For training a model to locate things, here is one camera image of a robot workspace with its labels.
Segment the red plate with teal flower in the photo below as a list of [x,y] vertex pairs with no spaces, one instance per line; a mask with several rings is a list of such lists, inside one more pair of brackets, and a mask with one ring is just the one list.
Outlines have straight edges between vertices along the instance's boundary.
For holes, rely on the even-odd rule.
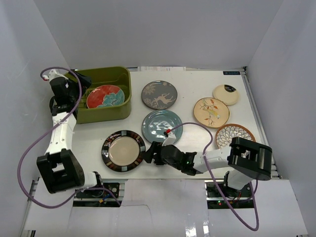
[[123,90],[116,85],[102,85],[92,90],[87,99],[89,109],[121,105],[125,101]]

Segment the blue-grey glazed plate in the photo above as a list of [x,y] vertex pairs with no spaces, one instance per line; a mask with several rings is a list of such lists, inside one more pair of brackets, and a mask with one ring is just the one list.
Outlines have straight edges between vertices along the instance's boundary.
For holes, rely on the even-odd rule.
[[164,132],[182,123],[180,117],[169,110],[156,110],[145,116],[142,123],[142,134],[149,142],[163,142]]

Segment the dark striped rim plate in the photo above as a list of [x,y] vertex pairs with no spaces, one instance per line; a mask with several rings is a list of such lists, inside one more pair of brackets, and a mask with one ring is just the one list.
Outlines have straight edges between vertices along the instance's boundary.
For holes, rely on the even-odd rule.
[[115,172],[129,172],[141,164],[145,151],[145,142],[138,133],[120,130],[106,138],[101,157],[107,168]]

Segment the grey plate with deer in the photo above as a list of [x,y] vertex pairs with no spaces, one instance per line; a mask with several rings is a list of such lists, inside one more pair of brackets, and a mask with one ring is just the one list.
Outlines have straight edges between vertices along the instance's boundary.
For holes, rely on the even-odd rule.
[[148,83],[141,92],[142,102],[153,110],[170,108],[177,100],[178,92],[167,81],[156,80]]

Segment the beige plate with bird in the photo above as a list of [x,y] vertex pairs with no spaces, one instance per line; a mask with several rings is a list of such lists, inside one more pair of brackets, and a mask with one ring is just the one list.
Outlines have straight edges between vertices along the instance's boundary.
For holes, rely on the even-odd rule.
[[208,128],[219,128],[230,118],[230,110],[222,101],[205,97],[198,100],[193,109],[195,119]]

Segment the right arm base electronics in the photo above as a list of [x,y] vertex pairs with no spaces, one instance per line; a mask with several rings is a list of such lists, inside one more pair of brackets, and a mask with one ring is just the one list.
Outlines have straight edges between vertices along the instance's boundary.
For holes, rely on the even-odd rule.
[[[223,181],[218,182],[226,199],[234,209],[253,209],[250,185],[247,184],[240,191],[223,187]],[[207,207],[211,209],[229,209],[224,199],[211,180],[205,181]]]

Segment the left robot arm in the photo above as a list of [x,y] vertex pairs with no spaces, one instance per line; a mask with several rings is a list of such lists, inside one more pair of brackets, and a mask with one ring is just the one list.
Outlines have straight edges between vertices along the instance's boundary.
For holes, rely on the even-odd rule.
[[93,196],[104,192],[104,184],[98,172],[84,172],[72,152],[74,127],[77,123],[78,99],[91,86],[91,78],[78,72],[74,81],[61,74],[58,69],[50,69],[44,80],[49,81],[53,91],[49,108],[54,129],[45,154],[37,158],[37,167],[47,190],[57,193],[72,188],[83,188]]

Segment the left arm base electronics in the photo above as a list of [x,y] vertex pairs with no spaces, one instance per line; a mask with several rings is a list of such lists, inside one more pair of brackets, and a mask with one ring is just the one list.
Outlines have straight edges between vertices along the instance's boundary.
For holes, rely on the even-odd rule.
[[122,182],[104,182],[103,187],[110,190],[119,203],[108,191],[87,190],[76,194],[73,207],[120,207],[125,184]]

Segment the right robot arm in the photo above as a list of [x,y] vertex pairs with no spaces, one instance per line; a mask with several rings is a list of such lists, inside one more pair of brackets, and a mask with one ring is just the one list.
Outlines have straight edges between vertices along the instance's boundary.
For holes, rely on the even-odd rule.
[[153,142],[144,153],[147,163],[169,165],[182,173],[195,176],[214,169],[231,167],[224,176],[223,192],[236,196],[253,180],[269,181],[272,172],[272,148],[241,137],[230,145],[210,152],[182,152],[174,146],[175,136],[170,133],[164,142]]

